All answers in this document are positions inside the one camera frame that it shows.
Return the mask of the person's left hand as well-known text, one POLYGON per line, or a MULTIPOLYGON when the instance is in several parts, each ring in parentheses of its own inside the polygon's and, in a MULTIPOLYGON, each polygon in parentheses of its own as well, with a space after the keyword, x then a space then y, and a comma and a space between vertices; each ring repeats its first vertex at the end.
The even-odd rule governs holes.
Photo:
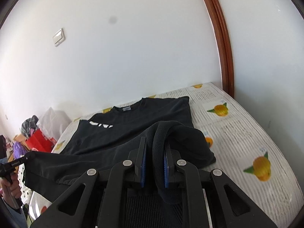
POLYGON ((21 197, 21 188, 19 186, 19 181, 17 178, 17 174, 13 173, 11 175, 12 183, 10 183, 7 179, 1 178, 1 187, 3 190, 4 199, 10 200, 11 197, 20 198, 21 197))

